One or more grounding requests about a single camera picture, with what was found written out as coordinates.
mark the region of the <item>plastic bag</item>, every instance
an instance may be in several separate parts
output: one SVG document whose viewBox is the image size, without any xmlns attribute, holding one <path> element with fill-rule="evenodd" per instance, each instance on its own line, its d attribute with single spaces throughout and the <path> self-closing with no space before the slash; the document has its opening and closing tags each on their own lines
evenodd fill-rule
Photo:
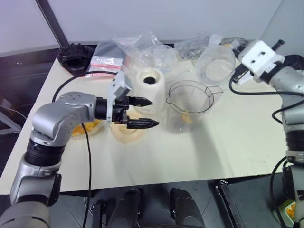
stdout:
<svg viewBox="0 0 304 228">
<path fill-rule="evenodd" d="M 219 45 L 221 40 L 221 35 L 202 32 L 191 39 L 174 43 L 174 48 L 182 59 L 196 59 L 207 47 Z"/>
<path fill-rule="evenodd" d="M 131 37 L 115 37 L 113 41 L 125 54 L 138 62 L 141 67 L 153 67 L 153 49 L 162 45 L 156 35 L 150 30 Z"/>
<path fill-rule="evenodd" d="M 125 54 L 114 41 L 99 42 L 91 59 L 88 71 L 118 72 L 123 65 Z M 113 78 L 114 75 L 95 73 L 86 77 Z"/>
</svg>

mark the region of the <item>tabletop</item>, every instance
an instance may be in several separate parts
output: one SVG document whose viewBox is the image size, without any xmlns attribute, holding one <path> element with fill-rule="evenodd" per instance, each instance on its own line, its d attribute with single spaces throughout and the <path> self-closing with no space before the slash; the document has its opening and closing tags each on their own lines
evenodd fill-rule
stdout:
<svg viewBox="0 0 304 228">
<path fill-rule="evenodd" d="M 195 79 L 190 61 L 180 63 Z M 50 103 L 56 89 L 71 75 L 56 60 L 45 80 L 0 178 L 0 194 L 9 194 L 32 129 L 32 116 Z M 59 94 L 69 91 L 106 98 L 110 80 L 78 78 Z M 92 189 L 193 181 L 268 174 L 286 150 L 285 134 L 271 113 L 281 106 L 278 95 L 236 95 L 228 85 L 211 111 L 189 133 L 174 134 L 162 123 L 164 111 L 149 118 L 160 125 L 145 130 L 134 143 L 123 144 L 106 127 L 90 136 Z M 264 83 L 249 81 L 240 91 L 272 91 Z M 88 188 L 88 151 L 85 139 L 70 140 L 62 156 L 61 191 Z"/>
</svg>

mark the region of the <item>clear plastic pitcher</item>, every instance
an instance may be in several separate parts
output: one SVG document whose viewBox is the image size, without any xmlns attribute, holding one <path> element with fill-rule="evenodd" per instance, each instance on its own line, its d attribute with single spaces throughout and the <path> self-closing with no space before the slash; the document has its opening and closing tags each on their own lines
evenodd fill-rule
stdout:
<svg viewBox="0 0 304 228">
<path fill-rule="evenodd" d="M 166 100 L 166 127 L 177 134 L 191 130 L 222 94 L 218 86 L 206 86 L 192 80 L 173 84 Z"/>
</svg>

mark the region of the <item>white table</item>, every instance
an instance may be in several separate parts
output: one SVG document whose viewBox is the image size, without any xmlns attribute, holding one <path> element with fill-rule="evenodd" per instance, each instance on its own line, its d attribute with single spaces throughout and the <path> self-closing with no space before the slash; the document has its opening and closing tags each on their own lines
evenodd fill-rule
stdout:
<svg viewBox="0 0 304 228">
<path fill-rule="evenodd" d="M 185 67 L 194 72 L 191 64 Z M 55 90 L 70 77 L 56 60 L 1 176 L 0 194 L 10 193 L 29 141 L 34 112 L 51 102 Z M 80 91 L 106 97 L 108 83 L 79 78 L 60 94 Z M 176 135 L 161 123 L 146 130 L 133 144 L 118 142 L 109 128 L 91 136 L 92 189 L 271 173 L 286 150 L 283 128 L 271 118 L 271 113 L 280 108 L 280 97 L 241 96 L 230 92 L 227 85 L 222 88 L 223 96 L 193 132 Z M 237 89 L 271 90 L 253 81 Z M 61 191 L 86 190 L 89 168 L 85 139 L 70 140 L 62 160 Z"/>
</svg>

